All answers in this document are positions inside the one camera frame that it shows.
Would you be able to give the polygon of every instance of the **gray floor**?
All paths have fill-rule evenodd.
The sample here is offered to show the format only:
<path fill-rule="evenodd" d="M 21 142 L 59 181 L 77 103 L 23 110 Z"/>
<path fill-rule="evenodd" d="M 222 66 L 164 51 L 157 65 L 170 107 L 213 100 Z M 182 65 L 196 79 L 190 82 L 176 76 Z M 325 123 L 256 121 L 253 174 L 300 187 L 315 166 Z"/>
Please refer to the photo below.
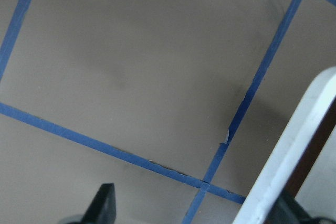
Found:
<path fill-rule="evenodd" d="M 0 101 L 202 179 L 290 1 L 33 0 Z M 0 0 L 0 38 L 16 2 Z M 303 0 L 213 184 L 248 194 L 311 80 L 336 65 L 335 17 Z M 104 182 L 117 224 L 180 223 L 197 192 L 0 121 L 1 223 L 80 214 Z M 238 209 L 207 195 L 193 223 L 231 223 Z"/>

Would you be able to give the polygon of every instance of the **black plastic part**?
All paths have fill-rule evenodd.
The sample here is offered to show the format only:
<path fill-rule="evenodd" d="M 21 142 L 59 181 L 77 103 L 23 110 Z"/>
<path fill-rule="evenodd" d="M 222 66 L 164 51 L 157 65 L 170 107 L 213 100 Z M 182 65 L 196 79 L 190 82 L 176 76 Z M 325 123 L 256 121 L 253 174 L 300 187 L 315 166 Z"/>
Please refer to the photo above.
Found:
<path fill-rule="evenodd" d="M 69 224 L 114 224 L 115 203 L 114 184 L 102 184 L 82 220 Z"/>
<path fill-rule="evenodd" d="M 269 224 L 336 224 L 327 218 L 311 218 L 285 190 L 274 203 L 267 221 Z"/>

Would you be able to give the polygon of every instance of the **black object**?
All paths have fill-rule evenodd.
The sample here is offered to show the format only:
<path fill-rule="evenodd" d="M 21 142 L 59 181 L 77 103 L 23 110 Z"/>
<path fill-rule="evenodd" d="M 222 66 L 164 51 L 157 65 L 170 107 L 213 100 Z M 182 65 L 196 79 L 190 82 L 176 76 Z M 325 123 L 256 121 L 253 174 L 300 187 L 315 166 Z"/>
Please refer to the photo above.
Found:
<path fill-rule="evenodd" d="M 274 203 L 267 221 L 269 224 L 336 224 L 328 218 L 311 218 L 285 190 Z"/>
<path fill-rule="evenodd" d="M 82 220 L 69 224 L 114 224 L 115 203 L 114 184 L 102 184 Z"/>

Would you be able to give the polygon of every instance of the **floor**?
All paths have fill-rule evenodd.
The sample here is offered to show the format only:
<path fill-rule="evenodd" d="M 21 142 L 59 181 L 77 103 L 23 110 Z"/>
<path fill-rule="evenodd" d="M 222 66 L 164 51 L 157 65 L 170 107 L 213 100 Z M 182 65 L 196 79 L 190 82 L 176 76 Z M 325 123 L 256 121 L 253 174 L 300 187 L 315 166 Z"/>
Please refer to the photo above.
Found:
<path fill-rule="evenodd" d="M 290 2 L 32 0 L 0 103 L 50 130 L 1 112 L 0 222 L 58 223 L 115 183 L 116 224 L 181 223 L 197 188 L 60 135 L 199 182 Z M 2 41 L 17 0 L 0 3 Z M 336 65 L 335 17 L 326 0 L 302 1 L 211 185 L 247 196 L 309 83 Z M 192 223 L 231 223 L 239 208 L 207 193 Z"/>

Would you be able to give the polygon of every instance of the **gray painted surface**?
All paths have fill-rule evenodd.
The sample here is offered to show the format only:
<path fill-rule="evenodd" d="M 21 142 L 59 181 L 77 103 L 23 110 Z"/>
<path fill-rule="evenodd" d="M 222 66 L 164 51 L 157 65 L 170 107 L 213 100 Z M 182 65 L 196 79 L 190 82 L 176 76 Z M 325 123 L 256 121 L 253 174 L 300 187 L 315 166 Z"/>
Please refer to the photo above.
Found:
<path fill-rule="evenodd" d="M 5 29 L 16 0 L 1 1 Z M 202 178 L 289 3 L 33 0 L 0 101 Z M 308 84 L 336 65 L 335 14 L 323 0 L 304 0 L 214 184 L 247 195 Z M 116 184 L 117 223 L 179 223 L 196 193 L 3 116 L 1 122 L 1 223 L 80 214 L 103 182 Z M 23 182 L 28 190 L 15 195 Z M 15 221 L 13 206 L 22 209 Z M 36 215 L 38 207 L 45 214 Z M 194 223 L 230 223 L 238 208 L 206 196 Z"/>

